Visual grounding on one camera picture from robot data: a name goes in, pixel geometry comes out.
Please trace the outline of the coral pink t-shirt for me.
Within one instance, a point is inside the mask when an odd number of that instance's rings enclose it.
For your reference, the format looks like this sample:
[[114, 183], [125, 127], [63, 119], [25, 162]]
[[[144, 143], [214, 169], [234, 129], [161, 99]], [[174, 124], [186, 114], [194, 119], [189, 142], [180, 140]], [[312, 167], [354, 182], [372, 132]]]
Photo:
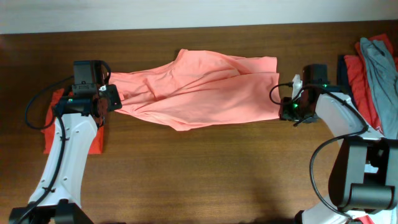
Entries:
[[275, 57], [238, 57], [182, 49], [161, 67], [112, 73], [119, 113], [188, 131], [218, 124], [276, 119], [279, 81]]

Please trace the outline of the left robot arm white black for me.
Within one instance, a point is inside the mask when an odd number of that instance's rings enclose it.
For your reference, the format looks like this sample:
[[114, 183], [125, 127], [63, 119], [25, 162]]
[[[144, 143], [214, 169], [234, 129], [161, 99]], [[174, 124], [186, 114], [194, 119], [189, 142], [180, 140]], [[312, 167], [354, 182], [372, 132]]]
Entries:
[[52, 107], [54, 138], [44, 172], [26, 207], [13, 208], [9, 223], [91, 223], [81, 209], [86, 159], [109, 112], [122, 107], [111, 69], [102, 60], [73, 63], [74, 83]]

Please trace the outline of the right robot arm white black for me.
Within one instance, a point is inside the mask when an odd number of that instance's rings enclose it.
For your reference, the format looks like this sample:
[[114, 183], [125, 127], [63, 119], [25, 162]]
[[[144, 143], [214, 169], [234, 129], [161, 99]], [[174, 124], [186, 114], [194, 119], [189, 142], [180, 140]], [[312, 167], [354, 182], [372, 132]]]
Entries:
[[[333, 134], [315, 149], [309, 164], [310, 182], [320, 202], [299, 211], [294, 222], [397, 223], [397, 140], [373, 129], [351, 97], [330, 84], [326, 65], [307, 65], [287, 85], [292, 95], [281, 100], [280, 119], [296, 126], [320, 119]], [[340, 150], [324, 197], [313, 167], [318, 153], [334, 142]]]

